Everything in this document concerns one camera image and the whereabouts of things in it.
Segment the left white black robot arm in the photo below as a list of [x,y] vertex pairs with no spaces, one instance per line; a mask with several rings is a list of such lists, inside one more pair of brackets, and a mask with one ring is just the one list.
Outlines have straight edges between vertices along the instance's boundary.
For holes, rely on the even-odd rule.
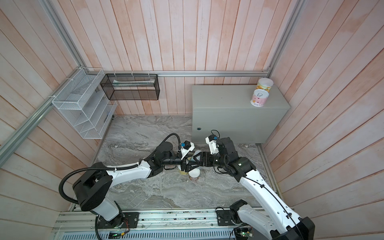
[[98,214],[108,222],[121,218],[123,212],[118,204],[106,197],[111,187],[154,177],[164,170],[164,166],[181,165],[185,156],[194,148],[193,143],[185,141],[179,145],[178,152],[174,153],[172,143],[163,142],[147,158],[135,164],[117,167],[94,164],[73,185],[81,210]]

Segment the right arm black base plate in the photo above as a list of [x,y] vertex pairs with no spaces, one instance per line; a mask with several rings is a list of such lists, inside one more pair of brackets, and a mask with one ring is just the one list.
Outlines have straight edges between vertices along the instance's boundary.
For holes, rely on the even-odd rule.
[[233,210],[218,208],[215,210],[215,213],[219,226],[237,226],[242,223],[237,213]]

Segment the orange yellow label can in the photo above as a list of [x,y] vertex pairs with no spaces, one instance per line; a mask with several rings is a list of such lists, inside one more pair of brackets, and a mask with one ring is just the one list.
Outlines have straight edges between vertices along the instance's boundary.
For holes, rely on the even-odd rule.
[[257,89],[264,90],[269,93],[273,85],[273,80],[269,78],[260,78],[257,83]]

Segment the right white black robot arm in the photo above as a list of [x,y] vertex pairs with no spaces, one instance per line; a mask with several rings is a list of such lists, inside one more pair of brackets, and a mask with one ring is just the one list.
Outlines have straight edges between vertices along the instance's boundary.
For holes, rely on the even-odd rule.
[[267,213],[264,216],[248,203],[239,200],[231,205],[232,220],[247,224],[269,240],[312,240],[315,224],[292,210],[265,182],[256,166],[246,157],[240,157],[230,138],[209,137],[213,152],[199,152],[190,159],[183,158],[182,171],[197,167],[218,167],[244,186]]

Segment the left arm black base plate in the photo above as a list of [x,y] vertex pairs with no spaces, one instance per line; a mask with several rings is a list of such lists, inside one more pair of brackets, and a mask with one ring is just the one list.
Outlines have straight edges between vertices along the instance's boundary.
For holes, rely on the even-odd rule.
[[103,217],[98,217],[98,229],[122,229],[136,228],[139,221],[139,212],[119,213],[114,219],[107,221]]

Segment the pink label can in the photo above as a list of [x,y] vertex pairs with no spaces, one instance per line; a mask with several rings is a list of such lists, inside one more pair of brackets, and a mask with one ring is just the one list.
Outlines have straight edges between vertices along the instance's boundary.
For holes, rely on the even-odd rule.
[[263,107],[269,97],[269,92],[262,90],[262,89],[256,89],[253,92],[252,99],[250,103],[254,107]]

